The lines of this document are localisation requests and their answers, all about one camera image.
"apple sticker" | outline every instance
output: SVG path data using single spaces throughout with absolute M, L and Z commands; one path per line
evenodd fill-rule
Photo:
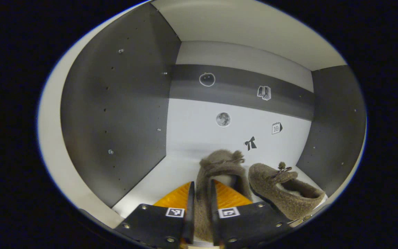
M 212 73 L 204 73 L 199 77 L 199 82 L 203 86 L 212 86 L 215 84 L 216 78 Z

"white floor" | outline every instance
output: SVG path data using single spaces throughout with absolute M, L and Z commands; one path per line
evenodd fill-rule
M 222 128 L 216 116 L 227 112 L 230 125 Z M 281 132 L 272 134 L 272 125 L 280 122 Z M 199 161 L 217 149 L 241 150 L 242 164 L 248 173 L 254 163 L 277 168 L 283 161 L 297 179 L 318 187 L 304 172 L 295 167 L 310 130 L 311 122 L 272 112 L 202 101 L 170 99 L 167 118 L 167 156 L 112 209 L 126 218 L 138 205 L 152 205 L 175 188 L 195 181 Z M 257 148 L 244 144 L 255 137 Z M 253 201 L 261 199 L 253 195 Z M 212 246 L 197 241 L 197 246 Z

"fuzzy brown slipper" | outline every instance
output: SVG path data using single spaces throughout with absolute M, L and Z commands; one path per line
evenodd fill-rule
M 265 164 L 253 164 L 248 179 L 253 192 L 272 202 L 288 219 L 302 218 L 322 201 L 325 192 L 297 180 L 297 172 L 288 172 L 285 163 L 275 170 Z
M 234 179 L 233 188 L 251 200 L 245 169 L 240 165 L 245 162 L 240 151 L 231 153 L 218 150 L 200 161 L 200 170 L 196 179 L 195 194 L 195 236 L 204 241 L 213 241 L 211 228 L 210 183 L 211 178 L 230 175 Z

